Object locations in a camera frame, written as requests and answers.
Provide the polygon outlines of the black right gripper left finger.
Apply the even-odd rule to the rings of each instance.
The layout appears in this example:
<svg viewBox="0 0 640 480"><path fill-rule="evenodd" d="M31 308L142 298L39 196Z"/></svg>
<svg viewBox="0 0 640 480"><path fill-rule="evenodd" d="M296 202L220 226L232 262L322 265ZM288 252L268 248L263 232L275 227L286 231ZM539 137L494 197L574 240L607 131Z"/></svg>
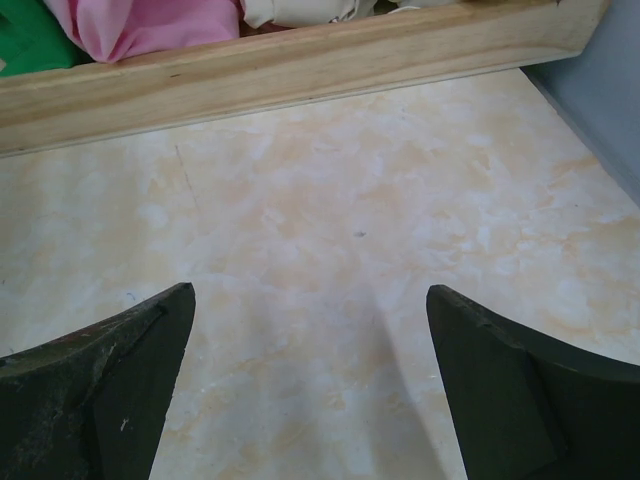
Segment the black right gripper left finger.
<svg viewBox="0 0 640 480"><path fill-rule="evenodd" d="M179 283L3 357L2 478L149 478L194 316Z"/></svg>

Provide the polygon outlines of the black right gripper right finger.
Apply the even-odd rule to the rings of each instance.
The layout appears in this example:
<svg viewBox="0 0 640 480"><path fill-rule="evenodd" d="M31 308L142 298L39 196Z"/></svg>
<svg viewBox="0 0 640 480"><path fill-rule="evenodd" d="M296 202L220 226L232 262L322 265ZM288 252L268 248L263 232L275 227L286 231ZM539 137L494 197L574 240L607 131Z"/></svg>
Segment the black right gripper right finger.
<svg viewBox="0 0 640 480"><path fill-rule="evenodd" d="M426 310L468 478L638 478L638 366L445 285L429 288Z"/></svg>

